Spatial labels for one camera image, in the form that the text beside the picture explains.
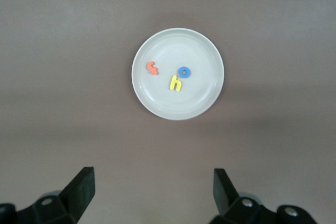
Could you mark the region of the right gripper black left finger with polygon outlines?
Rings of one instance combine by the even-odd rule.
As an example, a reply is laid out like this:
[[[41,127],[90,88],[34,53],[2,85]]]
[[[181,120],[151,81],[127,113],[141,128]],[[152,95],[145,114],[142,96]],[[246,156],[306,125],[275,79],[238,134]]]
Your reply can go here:
[[[23,210],[2,203],[1,223],[78,223],[96,192],[94,171],[84,167],[59,194],[41,197]]]

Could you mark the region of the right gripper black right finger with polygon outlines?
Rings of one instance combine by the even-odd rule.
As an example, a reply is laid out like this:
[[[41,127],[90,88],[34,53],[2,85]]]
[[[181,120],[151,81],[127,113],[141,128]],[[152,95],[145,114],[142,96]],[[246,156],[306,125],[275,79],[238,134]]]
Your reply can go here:
[[[219,215],[212,223],[316,223],[298,206],[281,205],[273,212],[250,197],[240,196],[222,168],[214,169],[213,196]]]

